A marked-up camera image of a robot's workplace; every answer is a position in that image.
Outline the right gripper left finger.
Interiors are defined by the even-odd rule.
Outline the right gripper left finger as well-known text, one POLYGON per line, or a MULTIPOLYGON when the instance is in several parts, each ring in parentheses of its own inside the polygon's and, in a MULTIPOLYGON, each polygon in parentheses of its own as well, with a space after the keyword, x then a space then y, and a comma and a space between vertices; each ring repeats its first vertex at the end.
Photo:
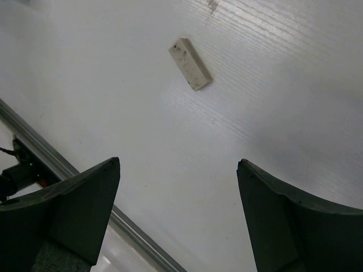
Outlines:
POLYGON ((112 157, 72 178, 1 204, 1 271, 90 271, 120 181, 112 157))

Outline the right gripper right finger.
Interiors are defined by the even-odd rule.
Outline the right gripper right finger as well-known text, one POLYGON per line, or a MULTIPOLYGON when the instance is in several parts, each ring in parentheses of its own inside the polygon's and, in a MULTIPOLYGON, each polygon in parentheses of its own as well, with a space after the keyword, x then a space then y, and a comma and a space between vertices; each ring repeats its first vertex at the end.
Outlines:
POLYGON ((258 271, 362 271, 362 210, 281 181, 250 161, 238 185, 258 271))

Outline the grey eraser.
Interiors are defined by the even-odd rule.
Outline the grey eraser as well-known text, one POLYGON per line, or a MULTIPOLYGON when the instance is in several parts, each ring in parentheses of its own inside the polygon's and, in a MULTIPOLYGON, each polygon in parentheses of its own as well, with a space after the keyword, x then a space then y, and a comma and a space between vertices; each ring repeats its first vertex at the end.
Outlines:
POLYGON ((213 81, 211 74, 189 39, 177 39, 168 49, 168 52, 194 91, 203 89, 213 81))

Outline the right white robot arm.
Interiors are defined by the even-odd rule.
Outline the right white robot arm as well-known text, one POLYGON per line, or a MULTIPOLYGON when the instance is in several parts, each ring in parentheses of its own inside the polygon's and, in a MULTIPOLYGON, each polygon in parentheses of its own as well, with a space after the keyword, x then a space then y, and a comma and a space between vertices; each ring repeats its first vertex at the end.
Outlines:
MULTIPOLYGON (((1 173, 1 270, 90 271, 120 180, 110 158, 60 180, 18 140, 1 173)), ((362 210, 283 182, 248 160, 238 185, 258 271, 361 271, 362 210)))

